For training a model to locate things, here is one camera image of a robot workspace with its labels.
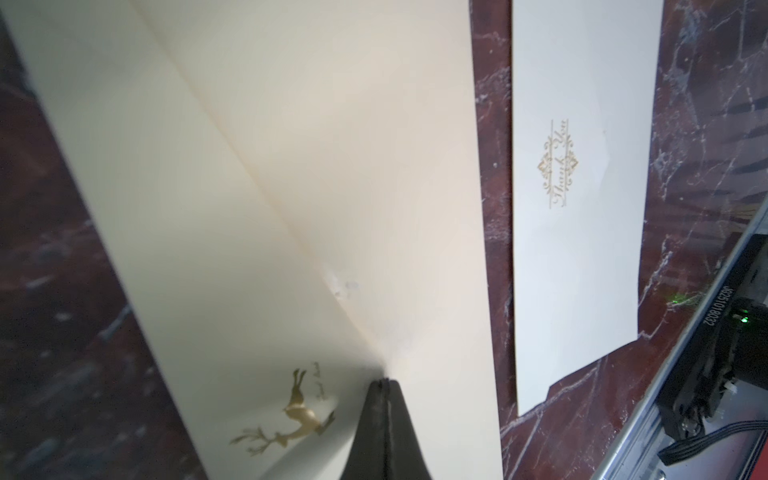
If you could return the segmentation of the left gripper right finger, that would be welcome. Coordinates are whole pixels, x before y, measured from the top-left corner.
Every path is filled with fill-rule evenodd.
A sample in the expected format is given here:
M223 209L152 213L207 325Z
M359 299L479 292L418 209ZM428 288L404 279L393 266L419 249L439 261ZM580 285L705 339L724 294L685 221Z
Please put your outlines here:
M419 441L396 380L386 380L386 478L391 480L430 480Z

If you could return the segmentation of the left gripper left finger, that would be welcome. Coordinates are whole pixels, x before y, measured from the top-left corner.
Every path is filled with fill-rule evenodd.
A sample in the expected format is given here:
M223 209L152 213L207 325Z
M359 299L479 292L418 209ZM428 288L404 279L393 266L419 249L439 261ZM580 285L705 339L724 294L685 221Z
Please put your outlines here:
M385 380L368 388L349 456L341 480L382 480L386 478L387 404Z

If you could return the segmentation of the manila envelope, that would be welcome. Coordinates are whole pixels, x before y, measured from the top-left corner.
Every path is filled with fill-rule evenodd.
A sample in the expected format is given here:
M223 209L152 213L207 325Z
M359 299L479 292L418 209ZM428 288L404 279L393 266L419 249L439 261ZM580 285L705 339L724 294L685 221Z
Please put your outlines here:
M512 5L517 409L638 337L663 5Z
M397 380L502 477L464 1L5 1L212 479L336 479Z

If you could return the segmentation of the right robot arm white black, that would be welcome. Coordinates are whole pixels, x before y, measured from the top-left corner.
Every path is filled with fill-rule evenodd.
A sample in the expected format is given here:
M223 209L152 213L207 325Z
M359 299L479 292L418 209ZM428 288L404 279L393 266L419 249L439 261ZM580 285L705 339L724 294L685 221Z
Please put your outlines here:
M767 422L742 420L711 433L729 386L745 382L767 389L767 236L755 234L705 304L703 318L662 385L655 405L673 443L661 449L665 466L691 459L741 433L767 430Z

